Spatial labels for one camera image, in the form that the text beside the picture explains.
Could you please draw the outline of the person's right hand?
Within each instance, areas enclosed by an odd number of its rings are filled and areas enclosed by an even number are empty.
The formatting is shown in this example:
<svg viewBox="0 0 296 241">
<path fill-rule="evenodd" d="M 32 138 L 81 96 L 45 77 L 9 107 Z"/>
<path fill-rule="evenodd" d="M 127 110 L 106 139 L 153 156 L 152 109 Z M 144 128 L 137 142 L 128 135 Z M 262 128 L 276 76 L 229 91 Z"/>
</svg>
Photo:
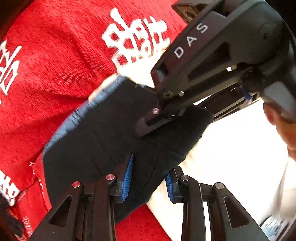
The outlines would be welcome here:
<svg viewBox="0 0 296 241">
<path fill-rule="evenodd" d="M 269 104 L 263 104 L 264 114 L 270 124 L 276 127 L 277 133 L 287 144 L 287 151 L 290 158 L 296 159 L 296 129 L 295 123 L 287 123 L 283 120 L 275 109 Z"/>
</svg>

